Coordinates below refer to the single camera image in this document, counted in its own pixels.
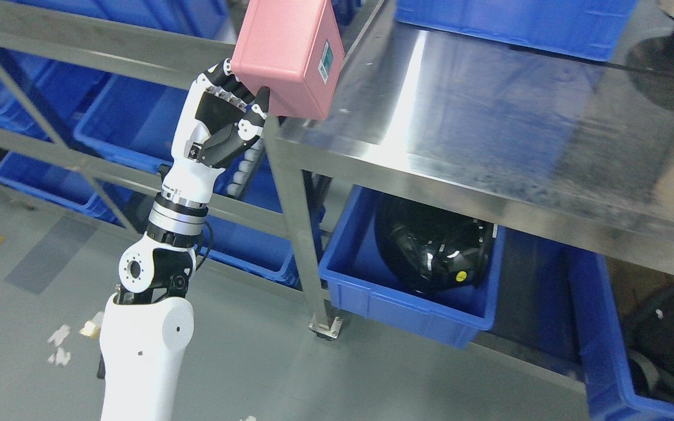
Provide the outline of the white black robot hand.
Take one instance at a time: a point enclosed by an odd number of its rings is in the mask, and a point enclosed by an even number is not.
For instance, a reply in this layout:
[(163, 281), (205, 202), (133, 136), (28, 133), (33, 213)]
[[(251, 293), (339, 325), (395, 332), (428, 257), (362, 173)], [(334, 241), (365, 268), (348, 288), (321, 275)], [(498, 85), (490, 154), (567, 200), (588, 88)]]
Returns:
[(180, 113), (160, 196), (191, 208), (209, 203), (217, 176), (264, 133), (269, 105), (270, 88), (252, 93), (230, 58), (199, 74)]

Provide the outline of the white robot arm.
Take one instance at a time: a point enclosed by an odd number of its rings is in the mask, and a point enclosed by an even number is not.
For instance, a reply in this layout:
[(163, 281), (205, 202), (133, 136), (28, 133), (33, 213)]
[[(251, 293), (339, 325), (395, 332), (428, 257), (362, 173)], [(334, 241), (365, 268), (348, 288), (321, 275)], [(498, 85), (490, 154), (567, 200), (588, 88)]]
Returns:
[(105, 304), (101, 346), (105, 381), (102, 420), (169, 420), (180, 369), (192, 339), (187, 299), (199, 264), (211, 194), (163, 188), (142, 237), (118, 263), (116, 291)]

